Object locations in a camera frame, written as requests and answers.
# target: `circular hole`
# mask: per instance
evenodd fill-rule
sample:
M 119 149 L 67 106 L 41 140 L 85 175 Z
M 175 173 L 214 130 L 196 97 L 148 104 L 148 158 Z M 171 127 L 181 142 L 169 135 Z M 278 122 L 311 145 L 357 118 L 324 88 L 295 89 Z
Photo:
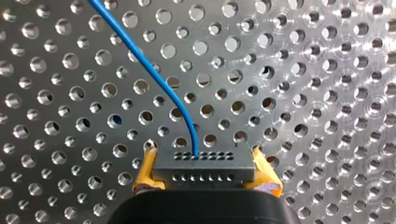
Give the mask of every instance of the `circular hole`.
M 111 42 L 112 45 L 117 46 L 117 45 L 120 45 L 122 43 L 122 40 L 116 33 L 114 33 L 114 34 L 112 34 L 110 36 L 110 42 Z
M 219 121 L 218 127 L 219 129 L 221 129 L 222 131 L 228 129 L 231 125 L 231 121 L 229 119 L 221 119 Z
M 359 22 L 353 28 L 353 33 L 357 36 L 367 35 L 369 32 L 369 25 L 366 22 Z
M 196 55 L 201 56 L 207 53 L 209 46 L 206 44 L 206 42 L 199 40 L 194 43 L 192 49 Z
M 276 101 L 273 98 L 265 98 L 262 101 L 262 108 L 265 110 L 273 110 L 276 107 Z
M 74 147 L 74 146 L 76 145 L 76 138 L 73 137 L 73 136 L 67 136 L 67 137 L 64 139 L 64 144 L 65 144 L 67 147 Z
M 189 29 L 185 26 L 179 26 L 176 30 L 176 35 L 180 39 L 184 39 L 189 35 Z
M 143 125 L 149 125 L 153 120 L 154 120 L 154 117 L 150 111 L 142 111 L 139 114 L 139 121 Z
M 186 147 L 187 146 L 187 140 L 183 137 L 178 137 L 175 139 L 175 141 L 172 144 L 173 147 Z
M 110 173 L 113 170 L 113 164 L 109 161 L 105 161 L 102 163 L 102 171 L 104 173 Z
M 326 60 L 322 65 L 322 69 L 327 73 L 332 73 L 336 68 L 337 61 L 333 59 Z
M 297 183 L 297 191 L 299 193 L 306 193 L 311 188 L 311 185 L 305 180 L 301 180 Z
M 137 138 L 138 132 L 137 130 L 129 130 L 126 135 L 129 140 L 134 141 Z
M 213 116 L 213 114 L 214 114 L 214 109 L 213 109 L 212 105 L 203 105 L 201 107 L 201 116 L 204 119 L 210 118 L 211 116 Z
M 172 14 L 169 10 L 161 8 L 155 14 L 155 19 L 159 24 L 164 25 L 172 20 Z
M 352 10 L 348 7 L 343 7 L 340 14 L 342 19 L 349 19 L 352 16 Z
M 83 77 L 87 82 L 94 82 L 96 80 L 96 73 L 92 70 L 87 70 L 85 71 Z
M 329 120 L 324 125 L 325 132 L 328 134 L 333 134 L 338 130 L 338 123 L 334 120 Z
M 295 75 L 295 76 L 302 76 L 305 74 L 306 71 L 306 65 L 304 63 L 295 63 L 290 71 Z
M 24 90 L 29 90 L 33 86 L 32 80 L 27 78 L 27 77 L 21 77 L 21 79 L 20 79 L 18 84 Z
M 155 40 L 156 38 L 156 34 L 154 31 L 145 31 L 145 33 L 143 33 L 143 38 L 147 41 L 147 42 L 152 42 Z
M 122 124 L 120 115 L 110 115 L 107 119 L 107 125 L 112 129 L 118 129 Z
M 120 185 L 126 186 L 132 182 L 132 176 L 128 173 L 121 173 L 118 177 L 118 180 Z
M 192 93 L 192 92 L 187 92 L 187 93 L 184 95 L 184 101 L 186 101 L 187 104 L 191 104 L 191 103 L 193 103 L 195 100 L 196 100 L 196 96 L 195 96 L 195 94 Z
M 101 16 L 94 15 L 88 21 L 91 30 L 95 32 L 102 32 L 105 29 L 105 21 Z
M 338 186 L 338 180 L 334 177 L 329 177 L 326 179 L 326 189 L 333 190 Z
M 247 88 L 248 96 L 255 96 L 258 92 L 259 92 L 259 88 L 256 85 L 252 85 Z
M 76 69 L 79 66 L 78 56 L 74 53 L 67 53 L 64 55 L 62 63 L 67 69 Z
M 34 57 L 30 61 L 30 69 L 36 73 L 43 73 L 47 70 L 47 63 L 39 57 Z
M 117 87 L 113 83 L 105 83 L 101 92 L 106 98 L 113 98 L 117 95 Z
M 52 162 L 55 165 L 63 165 L 66 163 L 66 155 L 62 151 L 54 151 L 51 155 Z
M 396 32 L 396 19 L 390 19 L 386 24 L 385 24 L 385 29 L 390 32 L 394 33 Z
M 110 189 L 107 191 L 106 196 L 109 201 L 114 201 L 117 199 L 117 191 L 114 189 Z
M 207 134 L 204 138 L 204 145 L 206 147 L 213 147 L 217 143 L 217 138 L 214 134 Z
M 132 11 L 125 12 L 121 20 L 126 28 L 134 28 L 139 23 L 139 18 Z
M 67 19 L 60 19 L 56 22 L 55 29 L 60 35 L 70 35 L 72 33 L 72 24 Z
M 389 52 L 389 53 L 386 55 L 386 57 L 385 57 L 385 62 L 386 62 L 388 65 L 394 65 L 394 64 L 396 64 L 396 52 L 394 52 L 394 51 Z
M 20 44 L 13 44 L 11 46 L 11 53 L 15 56 L 21 57 L 25 54 L 25 49 Z
M 61 131 L 61 126 L 55 121 L 48 121 L 44 126 L 47 135 L 56 135 Z
M 177 77 L 168 77 L 166 83 L 172 88 L 173 91 L 180 87 L 180 81 Z
M 180 69 L 183 72 L 188 72 L 192 69 L 192 63 L 190 61 L 182 61 L 180 63 Z
M 244 18 L 239 24 L 244 32 L 251 32 L 256 27 L 256 22 L 252 18 Z
M 90 105 L 90 110 L 93 114 L 97 114 L 102 110 L 102 106 L 99 103 L 94 102 Z
M 330 217 L 338 212 L 338 206 L 335 203 L 330 203 L 326 206 L 326 214 Z
M 88 178 L 88 187 L 90 187 L 90 189 L 100 189 L 103 185 L 103 181 L 99 176 L 91 176 L 90 178 Z
M 105 49 L 100 49 L 95 54 L 95 60 L 99 65 L 108 66 L 112 60 L 111 54 Z
M 146 80 L 144 79 L 138 79 L 135 83 L 134 83 L 134 91 L 139 94 L 142 95 L 144 93 L 146 93 L 149 90 L 149 84 L 147 83 Z
M 256 126 L 259 125 L 259 124 L 260 124 L 260 117 L 252 116 L 252 117 L 250 117 L 249 120 L 248 120 L 248 125 L 249 125 L 250 127 L 256 127 Z
M 61 193 L 68 193 L 73 189 L 73 183 L 70 180 L 63 179 L 58 182 L 58 189 Z
M 125 157 L 128 154 L 128 148 L 123 144 L 116 144 L 113 147 L 113 155 L 117 158 Z
M 221 68 L 222 66 L 224 66 L 225 60 L 222 57 L 215 57 L 215 58 L 213 58 L 211 64 L 213 65 L 214 68 L 218 69 L 218 68 Z
M 134 106 L 134 102 L 131 99 L 122 100 L 121 106 L 124 110 L 129 110 Z
M 200 21 L 205 16 L 205 9 L 202 6 L 194 5 L 190 8 L 189 14 L 193 21 Z
M 233 70 L 228 74 L 227 78 L 232 84 L 237 84 L 243 79 L 243 74 L 239 70 Z
M 67 207 L 64 209 L 64 217 L 66 219 L 69 219 L 69 220 L 75 219 L 77 217 L 77 215 L 78 215 L 78 211 L 77 211 L 77 208 L 75 208 L 75 207 Z
M 375 5 L 373 6 L 372 13 L 374 16 L 381 16 L 382 13 L 384 12 L 384 7 L 382 5 Z
M 228 1 L 221 8 L 223 15 L 227 18 L 231 18 L 238 12 L 238 5 L 235 2 Z
M 279 159 L 276 156 L 267 157 L 267 161 L 270 163 L 272 168 L 276 168 L 279 165 Z
M 54 198 L 53 206 L 57 203 L 58 199 Z M 35 220 L 39 223 L 47 222 L 50 219 L 50 214 L 47 211 L 44 210 L 38 210 L 35 212 Z
M 0 75 L 9 77 L 14 73 L 14 66 L 6 61 L 0 61 Z
M 303 152 L 300 152 L 299 154 L 297 154 L 295 162 L 299 166 L 305 166 L 309 162 L 309 156 Z
M 82 101 L 85 97 L 85 91 L 81 87 L 72 87 L 69 92 L 69 97 L 72 101 Z
M 243 131 L 238 131 L 233 135 L 233 141 L 235 143 L 243 143 L 248 139 L 248 135 Z
M 220 89 L 216 92 L 216 98 L 218 100 L 224 100 L 227 97 L 227 91 L 224 89 Z
M 74 165 L 71 168 L 71 172 L 73 176 L 80 176 L 82 175 L 82 168 L 79 165 Z
M 336 91 L 326 91 L 323 96 L 323 101 L 332 104 L 338 99 L 338 93 Z
M 225 48 L 230 52 L 234 52 L 240 47 L 241 41 L 235 36 L 230 36 L 225 40 Z
M 297 94 L 293 97 L 293 104 L 296 105 L 297 107 L 306 105 L 307 101 L 308 99 L 306 98 L 306 96 L 302 94 Z
M 29 39 L 37 39 L 38 35 L 40 34 L 38 27 L 31 22 L 26 22 L 23 25 L 21 31 L 22 34 Z
M 29 129 L 24 125 L 16 125 L 12 132 L 16 138 L 25 139 L 29 136 Z
M 308 133 L 308 127 L 306 125 L 304 125 L 304 124 L 298 124 L 294 128 L 294 134 L 297 137 L 304 137 L 307 133 Z
M 161 126 L 158 128 L 158 135 L 164 137 L 169 134 L 169 129 L 165 126 Z
M 284 122 L 289 122 L 291 119 L 291 114 L 289 112 L 282 113 L 280 115 L 280 119 L 282 119 Z
M 95 140 L 98 144 L 104 144 L 107 142 L 107 135 L 105 133 L 98 133 L 95 136 Z
M 254 53 L 249 53 L 244 57 L 244 62 L 248 65 L 254 64 L 257 60 L 257 56 Z
M 274 18 L 273 23 L 277 29 L 282 29 L 288 24 L 288 18 L 286 15 L 280 14 Z
M 218 35 L 221 32 L 221 24 L 218 22 L 213 22 L 209 25 L 209 33 L 212 35 Z
M 235 115 L 240 115 L 240 114 L 242 114 L 245 111 L 245 104 L 243 102 L 241 102 L 241 101 L 235 101 L 231 105 L 231 111 Z
M 256 2 L 255 7 L 259 13 L 264 14 L 265 12 L 267 12 L 268 10 L 271 9 L 271 1 L 270 0 L 259 0 Z
M 161 55 L 165 58 L 165 59 L 171 59 L 173 57 L 175 57 L 176 55 L 176 48 L 175 46 L 171 45 L 171 44 L 164 44 L 161 47 Z
M 86 147 L 82 150 L 81 156 L 84 161 L 95 161 L 98 153 L 94 148 Z
M 9 187 L 1 187 L 0 188 L 0 199 L 8 200 L 14 196 L 14 192 Z
M 325 153 L 325 160 L 329 163 L 335 162 L 338 159 L 338 152 L 333 149 L 327 150 Z
M 257 43 L 263 49 L 266 49 L 272 45 L 274 38 L 270 34 L 261 34 L 257 38 Z
M 53 95 L 47 90 L 40 91 L 37 95 L 37 101 L 42 105 L 50 105 L 53 101 Z
M 337 29 L 333 26 L 327 26 L 322 30 L 321 34 L 326 40 L 332 40 L 337 36 Z
M 165 102 L 165 99 L 163 99 L 163 97 L 161 97 L 161 96 L 156 96 L 153 100 L 154 105 L 157 107 L 163 105 L 164 102 Z
M 315 23 L 318 22 L 320 19 L 320 15 L 318 12 L 316 11 L 311 11 L 308 13 L 308 17 L 309 17 L 309 22 L 311 23 Z
M 107 10 L 114 10 L 118 6 L 117 0 L 104 0 L 104 5 L 107 8 Z
M 44 44 L 44 49 L 48 53 L 54 53 L 58 50 L 58 46 L 53 40 L 47 40 L 46 43 Z
M 264 138 L 268 141 L 273 141 L 277 138 L 277 129 L 269 127 L 264 131 Z
M 22 98 L 14 93 L 10 93 L 6 96 L 5 103 L 8 107 L 18 109 L 22 105 Z
M 85 133 L 91 128 L 91 122 L 88 119 L 80 118 L 76 121 L 76 128 L 80 132 Z

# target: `perforated metal sheet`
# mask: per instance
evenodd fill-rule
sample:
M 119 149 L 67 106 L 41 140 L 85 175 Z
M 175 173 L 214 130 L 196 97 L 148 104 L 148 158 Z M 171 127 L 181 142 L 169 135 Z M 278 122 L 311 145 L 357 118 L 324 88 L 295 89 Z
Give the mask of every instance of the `perforated metal sheet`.
M 395 222 L 396 2 L 105 2 L 202 150 L 261 146 L 303 223 Z M 106 223 L 185 124 L 88 2 L 0 10 L 0 222 Z

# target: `wire insulation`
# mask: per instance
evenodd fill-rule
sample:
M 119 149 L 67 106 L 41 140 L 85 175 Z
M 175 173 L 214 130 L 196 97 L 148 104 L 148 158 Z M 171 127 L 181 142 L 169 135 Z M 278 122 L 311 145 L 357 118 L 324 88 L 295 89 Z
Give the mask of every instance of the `wire insulation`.
M 158 85 L 163 88 L 163 90 L 169 95 L 175 105 L 179 108 L 184 120 L 186 121 L 187 127 L 190 131 L 191 144 L 192 144 L 192 154 L 198 156 L 199 143 L 198 135 L 195 131 L 194 124 L 190 117 L 189 111 L 187 111 L 186 106 L 183 105 L 180 98 L 173 92 L 171 87 L 163 80 L 161 75 L 154 69 L 151 62 L 146 58 L 146 56 L 140 51 L 137 45 L 134 43 L 132 38 L 126 33 L 122 28 L 120 23 L 111 14 L 110 11 L 105 8 L 101 0 L 90 0 L 91 5 L 96 9 L 96 11 L 102 16 L 102 18 L 110 25 L 111 28 L 116 32 L 116 34 L 121 38 L 123 43 L 127 48 L 134 54 L 136 59 L 143 65 L 143 67 L 148 71 L 148 73 L 154 78 Z

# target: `black object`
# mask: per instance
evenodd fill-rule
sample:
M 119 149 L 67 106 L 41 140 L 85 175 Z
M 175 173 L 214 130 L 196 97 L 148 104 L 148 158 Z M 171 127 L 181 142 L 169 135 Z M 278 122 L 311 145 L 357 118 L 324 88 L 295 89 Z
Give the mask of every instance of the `black object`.
M 108 224 L 300 224 L 300 220 L 278 198 L 256 190 L 153 190 L 123 203 Z

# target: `blue wire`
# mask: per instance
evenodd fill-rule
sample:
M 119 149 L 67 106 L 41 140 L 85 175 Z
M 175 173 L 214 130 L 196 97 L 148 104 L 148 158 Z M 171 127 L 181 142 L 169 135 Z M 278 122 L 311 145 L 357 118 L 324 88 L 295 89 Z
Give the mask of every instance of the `blue wire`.
M 151 62 L 146 58 L 146 56 L 140 51 L 137 45 L 134 43 L 132 38 L 126 33 L 124 29 L 122 29 L 120 23 L 116 18 L 108 11 L 105 6 L 102 4 L 101 0 L 90 0 L 92 6 L 96 9 L 96 11 L 102 16 L 105 21 L 113 28 L 113 30 L 117 33 L 117 35 L 122 39 L 123 43 L 128 47 L 128 49 L 134 54 L 136 59 L 145 67 L 148 73 L 154 78 L 154 80 L 158 83 L 158 85 L 163 88 L 163 90 L 169 95 L 175 105 L 180 109 L 181 114 L 183 115 L 184 120 L 186 121 L 187 127 L 190 131 L 191 143 L 192 143 L 192 154 L 198 156 L 199 151 L 199 143 L 198 143 L 198 135 L 195 131 L 194 124 L 192 123 L 192 119 L 190 117 L 189 111 L 187 111 L 186 106 L 183 105 L 180 98 L 173 92 L 171 87 L 163 80 L 161 75 L 154 69 L 151 65 Z

